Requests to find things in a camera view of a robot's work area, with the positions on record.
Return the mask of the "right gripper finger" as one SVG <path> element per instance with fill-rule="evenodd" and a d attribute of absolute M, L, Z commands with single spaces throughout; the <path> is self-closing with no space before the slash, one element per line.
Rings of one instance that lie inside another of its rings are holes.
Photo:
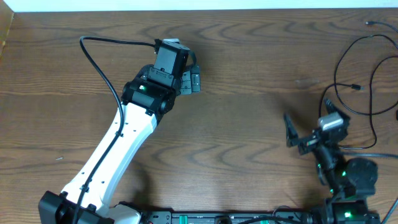
<path fill-rule="evenodd" d="M 333 102 L 330 99 L 325 98 L 323 102 L 325 104 L 325 108 L 328 114 L 332 113 L 340 114 L 340 110 L 333 104 Z"/>
<path fill-rule="evenodd" d="M 288 114 L 284 114 L 287 147 L 296 146 L 299 143 L 299 136 L 294 128 L 293 122 Z"/>

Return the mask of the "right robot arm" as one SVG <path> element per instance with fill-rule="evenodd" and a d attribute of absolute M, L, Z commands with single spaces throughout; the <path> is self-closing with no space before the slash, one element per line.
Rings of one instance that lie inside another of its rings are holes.
<path fill-rule="evenodd" d="M 350 117 L 329 99 L 324 100 L 328 114 L 318 119 L 318 128 L 300 138 L 289 115 L 284 115 L 287 147 L 298 147 L 299 154 L 312 153 L 321 178 L 332 197 L 323 205 L 301 215 L 302 223 L 380 223 L 379 214 L 368 209 L 366 199 L 376 193 L 377 164 L 369 159 L 345 159 L 338 144 L 348 135 Z"/>

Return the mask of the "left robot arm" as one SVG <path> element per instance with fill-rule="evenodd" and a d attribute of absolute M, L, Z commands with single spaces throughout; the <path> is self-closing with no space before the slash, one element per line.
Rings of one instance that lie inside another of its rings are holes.
<path fill-rule="evenodd" d="M 179 39 L 155 40 L 155 63 L 141 68 L 119 96 L 94 64 L 111 90 L 118 110 L 113 122 L 83 168 L 60 194 L 47 191 L 38 209 L 42 223 L 139 223 L 142 213 L 120 203 L 110 206 L 114 191 L 142 143 L 176 97 L 198 93 L 200 68 L 195 53 Z"/>

